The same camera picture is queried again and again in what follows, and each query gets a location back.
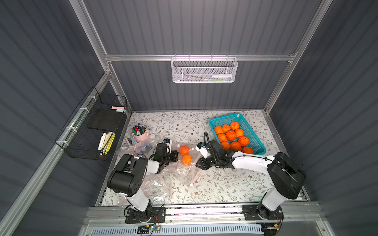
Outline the orange from cluster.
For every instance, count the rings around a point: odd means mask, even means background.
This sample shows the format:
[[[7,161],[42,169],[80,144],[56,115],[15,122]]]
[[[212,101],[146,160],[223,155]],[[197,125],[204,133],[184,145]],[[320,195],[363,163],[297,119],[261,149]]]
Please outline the orange from cluster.
[[[218,138],[220,143],[227,142],[227,136],[224,133],[218,134],[217,138]]]

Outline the extra orange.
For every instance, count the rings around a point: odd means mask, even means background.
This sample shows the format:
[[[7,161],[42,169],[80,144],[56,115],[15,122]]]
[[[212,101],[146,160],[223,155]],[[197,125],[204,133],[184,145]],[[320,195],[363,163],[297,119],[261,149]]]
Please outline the extra orange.
[[[244,136],[244,130],[242,130],[242,129],[236,129],[235,130],[235,133],[236,133],[236,137],[237,138],[239,138],[239,137],[242,137],[242,136]]]

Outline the clear pink-dotted zip-top bag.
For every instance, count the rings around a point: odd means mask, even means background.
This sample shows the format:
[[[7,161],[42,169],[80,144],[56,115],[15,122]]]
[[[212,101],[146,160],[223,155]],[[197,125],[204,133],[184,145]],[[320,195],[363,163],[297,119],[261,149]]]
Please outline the clear pink-dotted zip-top bag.
[[[121,148],[118,151],[118,158],[120,160],[121,155],[125,154],[125,153],[130,154],[130,155],[134,155],[134,156],[136,156],[137,154],[144,154],[145,156],[149,157],[150,155],[152,155],[154,149],[157,147],[157,144],[163,143],[163,141],[164,140],[160,141],[159,143],[155,142],[154,140],[145,141],[145,142],[141,142],[141,143],[136,143],[135,145],[130,146],[130,147]],[[159,174],[148,174],[145,177],[144,182],[141,186],[141,190],[143,191],[144,195],[147,193],[148,188],[150,188],[154,185],[157,185],[157,186],[164,185],[164,180],[163,180],[162,174],[163,174],[163,170]]]

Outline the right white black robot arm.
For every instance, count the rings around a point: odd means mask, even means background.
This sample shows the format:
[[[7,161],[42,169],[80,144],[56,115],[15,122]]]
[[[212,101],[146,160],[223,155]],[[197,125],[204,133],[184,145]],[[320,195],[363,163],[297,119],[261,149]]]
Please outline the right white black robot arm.
[[[226,151],[217,141],[199,143],[195,149],[201,153],[195,166],[202,170],[211,167],[246,169],[270,177],[273,187],[265,193],[257,207],[260,215],[274,213],[284,201],[297,199],[306,180],[304,171],[283,152],[263,156],[232,149]]]

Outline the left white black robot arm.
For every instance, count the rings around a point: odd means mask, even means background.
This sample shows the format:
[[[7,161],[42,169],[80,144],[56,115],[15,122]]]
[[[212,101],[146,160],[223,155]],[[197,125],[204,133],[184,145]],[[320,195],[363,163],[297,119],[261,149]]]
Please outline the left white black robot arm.
[[[107,187],[125,195],[132,210],[145,213],[151,205],[141,190],[145,177],[148,174],[159,174],[170,163],[177,161],[178,151],[172,150],[167,143],[157,144],[149,157],[144,154],[122,154],[108,177]]]

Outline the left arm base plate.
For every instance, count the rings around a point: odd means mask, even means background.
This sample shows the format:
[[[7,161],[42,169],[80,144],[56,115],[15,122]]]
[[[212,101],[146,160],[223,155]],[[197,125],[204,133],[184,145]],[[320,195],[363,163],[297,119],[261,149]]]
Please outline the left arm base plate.
[[[164,223],[166,217],[165,207],[147,207],[144,212],[126,208],[124,210],[126,224],[153,224]]]

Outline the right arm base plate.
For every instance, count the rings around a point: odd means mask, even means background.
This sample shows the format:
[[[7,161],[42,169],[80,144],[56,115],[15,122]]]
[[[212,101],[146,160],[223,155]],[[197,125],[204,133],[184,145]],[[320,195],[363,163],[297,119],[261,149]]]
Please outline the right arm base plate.
[[[247,221],[284,219],[281,206],[278,206],[274,211],[270,211],[263,205],[242,205],[242,213]]]

